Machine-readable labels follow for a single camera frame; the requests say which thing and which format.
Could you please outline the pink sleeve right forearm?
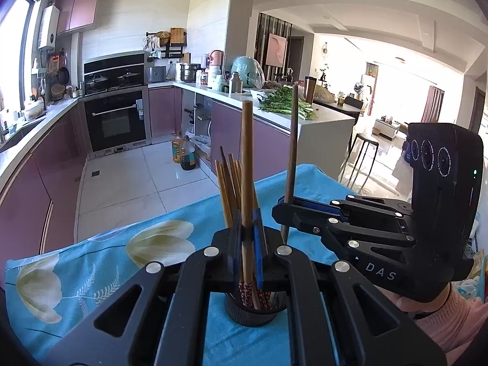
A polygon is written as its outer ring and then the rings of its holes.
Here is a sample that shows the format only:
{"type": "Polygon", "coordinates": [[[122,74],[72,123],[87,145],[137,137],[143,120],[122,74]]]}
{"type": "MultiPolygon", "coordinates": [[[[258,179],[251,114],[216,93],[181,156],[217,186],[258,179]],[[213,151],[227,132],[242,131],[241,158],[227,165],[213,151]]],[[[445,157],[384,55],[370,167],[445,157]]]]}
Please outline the pink sleeve right forearm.
{"type": "Polygon", "coordinates": [[[479,297],[464,298],[456,288],[444,304],[430,315],[415,318],[415,324],[445,353],[448,365],[455,365],[487,323],[487,304],[479,297]]]}

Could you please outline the person's right hand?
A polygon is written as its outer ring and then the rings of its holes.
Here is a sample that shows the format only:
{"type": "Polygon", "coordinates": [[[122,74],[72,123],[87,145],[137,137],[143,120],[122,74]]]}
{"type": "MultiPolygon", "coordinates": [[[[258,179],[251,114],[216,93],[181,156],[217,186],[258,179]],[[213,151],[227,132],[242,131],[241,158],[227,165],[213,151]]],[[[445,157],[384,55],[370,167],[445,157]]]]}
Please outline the person's right hand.
{"type": "Polygon", "coordinates": [[[452,284],[446,285],[443,291],[431,302],[417,302],[405,296],[388,291],[384,288],[377,287],[380,292],[385,295],[397,308],[403,312],[413,313],[414,315],[420,313],[434,313],[443,307],[450,296],[452,284]]]}

